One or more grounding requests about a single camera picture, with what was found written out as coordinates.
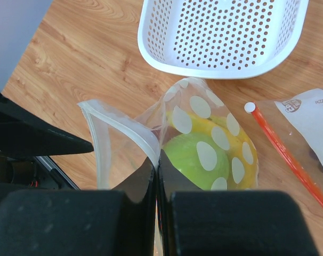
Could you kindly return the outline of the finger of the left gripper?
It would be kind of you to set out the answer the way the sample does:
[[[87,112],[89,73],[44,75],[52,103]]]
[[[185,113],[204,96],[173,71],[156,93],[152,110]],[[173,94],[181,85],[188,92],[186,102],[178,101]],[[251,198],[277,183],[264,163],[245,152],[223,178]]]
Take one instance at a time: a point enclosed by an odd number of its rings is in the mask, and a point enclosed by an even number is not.
[[[92,144],[26,111],[0,93],[0,151],[12,158],[89,153]]]

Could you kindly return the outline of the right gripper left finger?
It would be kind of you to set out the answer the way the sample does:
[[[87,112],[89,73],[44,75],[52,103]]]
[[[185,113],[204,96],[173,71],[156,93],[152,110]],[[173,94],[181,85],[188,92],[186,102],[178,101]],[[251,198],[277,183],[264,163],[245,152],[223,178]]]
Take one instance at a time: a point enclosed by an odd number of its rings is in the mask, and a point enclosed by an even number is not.
[[[155,168],[111,190],[0,184],[0,255],[152,255]]]

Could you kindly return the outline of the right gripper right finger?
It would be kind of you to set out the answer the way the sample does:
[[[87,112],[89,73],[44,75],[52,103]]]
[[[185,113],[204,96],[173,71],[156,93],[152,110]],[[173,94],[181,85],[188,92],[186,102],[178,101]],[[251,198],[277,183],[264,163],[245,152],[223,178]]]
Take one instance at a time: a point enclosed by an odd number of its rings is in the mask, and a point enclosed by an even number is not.
[[[282,191],[204,191],[160,154],[158,220],[165,255],[318,255]]]

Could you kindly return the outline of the green fake apple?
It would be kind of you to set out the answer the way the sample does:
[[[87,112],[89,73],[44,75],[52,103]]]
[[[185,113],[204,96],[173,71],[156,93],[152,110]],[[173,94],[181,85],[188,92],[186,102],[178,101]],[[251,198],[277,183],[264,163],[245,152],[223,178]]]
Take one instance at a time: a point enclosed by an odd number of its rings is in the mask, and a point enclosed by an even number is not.
[[[180,134],[164,146],[173,166],[203,190],[227,190],[230,162],[226,152],[202,133]]]

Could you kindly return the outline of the clear dotted zip bag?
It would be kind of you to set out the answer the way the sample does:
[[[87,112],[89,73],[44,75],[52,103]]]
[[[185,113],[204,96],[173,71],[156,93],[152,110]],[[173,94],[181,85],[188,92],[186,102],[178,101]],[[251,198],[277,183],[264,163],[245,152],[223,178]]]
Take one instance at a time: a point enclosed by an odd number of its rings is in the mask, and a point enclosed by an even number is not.
[[[200,78],[176,82],[143,114],[130,118],[103,101],[79,107],[93,140],[98,189],[133,183],[144,161],[166,154],[177,190],[248,190],[258,185],[256,148],[222,100]]]

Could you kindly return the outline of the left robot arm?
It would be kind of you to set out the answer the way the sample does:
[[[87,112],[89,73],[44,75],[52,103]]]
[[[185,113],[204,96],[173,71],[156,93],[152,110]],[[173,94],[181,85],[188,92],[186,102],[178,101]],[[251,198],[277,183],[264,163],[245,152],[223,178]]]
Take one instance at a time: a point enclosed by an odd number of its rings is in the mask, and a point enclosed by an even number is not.
[[[93,150],[90,142],[43,121],[0,93],[0,201],[17,189],[77,189],[52,156]]]

